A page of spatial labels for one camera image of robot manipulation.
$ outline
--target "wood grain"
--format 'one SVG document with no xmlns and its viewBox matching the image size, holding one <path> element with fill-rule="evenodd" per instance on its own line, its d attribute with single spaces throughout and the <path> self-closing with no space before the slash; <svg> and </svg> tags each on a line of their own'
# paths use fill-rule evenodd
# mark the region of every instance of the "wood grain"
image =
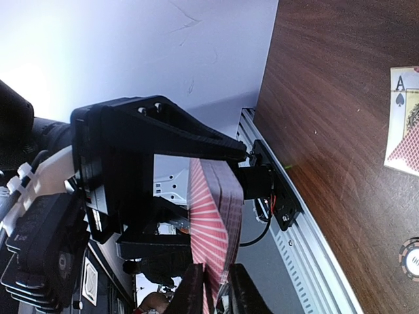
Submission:
<svg viewBox="0 0 419 314">
<path fill-rule="evenodd" d="M 418 0 L 280 0 L 255 123 L 366 313 L 419 313 L 419 178 L 383 166 L 390 67 L 418 64 Z"/>
</svg>

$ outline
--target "poker chip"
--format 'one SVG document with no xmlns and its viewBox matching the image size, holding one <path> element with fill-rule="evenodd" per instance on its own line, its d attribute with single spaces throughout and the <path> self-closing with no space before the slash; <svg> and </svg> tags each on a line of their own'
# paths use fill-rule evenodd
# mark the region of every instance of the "poker chip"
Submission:
<svg viewBox="0 0 419 314">
<path fill-rule="evenodd" d="M 404 242 L 399 251 L 399 263 L 409 279 L 419 282 L 419 237 Z"/>
</svg>

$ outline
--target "person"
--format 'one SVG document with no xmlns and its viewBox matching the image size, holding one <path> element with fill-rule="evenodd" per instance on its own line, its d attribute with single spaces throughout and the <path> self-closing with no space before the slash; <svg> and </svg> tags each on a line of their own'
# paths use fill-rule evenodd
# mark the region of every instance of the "person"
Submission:
<svg viewBox="0 0 419 314">
<path fill-rule="evenodd" d="M 143 273 L 152 283 L 174 288 L 172 278 L 182 277 L 192 263 L 191 250 L 187 250 L 145 257 L 139 262 L 127 260 L 123 264 L 123 270 L 129 275 Z"/>
<path fill-rule="evenodd" d="M 133 314 L 142 314 L 155 309 L 158 314 L 163 314 L 166 308 L 169 306 L 169 301 L 163 293 L 152 292 L 147 295 L 139 307 L 133 312 Z"/>
</svg>

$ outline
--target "metal frame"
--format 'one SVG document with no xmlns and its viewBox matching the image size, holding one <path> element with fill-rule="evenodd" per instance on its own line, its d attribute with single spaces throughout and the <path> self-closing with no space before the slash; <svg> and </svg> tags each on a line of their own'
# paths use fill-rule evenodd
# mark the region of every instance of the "metal frame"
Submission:
<svg viewBox="0 0 419 314">
<path fill-rule="evenodd" d="M 244 109 L 237 139 L 251 150 L 260 139 L 301 203 L 302 212 L 287 231 L 272 220 L 270 234 L 283 259 L 305 313 L 363 313 L 330 246 L 285 169 L 253 123 L 254 110 Z"/>
</svg>

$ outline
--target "ace of spades card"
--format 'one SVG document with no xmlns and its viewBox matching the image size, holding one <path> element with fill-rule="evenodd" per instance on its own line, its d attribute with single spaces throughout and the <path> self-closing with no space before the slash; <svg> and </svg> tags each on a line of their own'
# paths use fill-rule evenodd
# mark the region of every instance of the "ace of spades card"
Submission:
<svg viewBox="0 0 419 314">
<path fill-rule="evenodd" d="M 384 165 L 419 175 L 418 135 L 419 67 L 392 68 L 390 125 Z"/>
</svg>

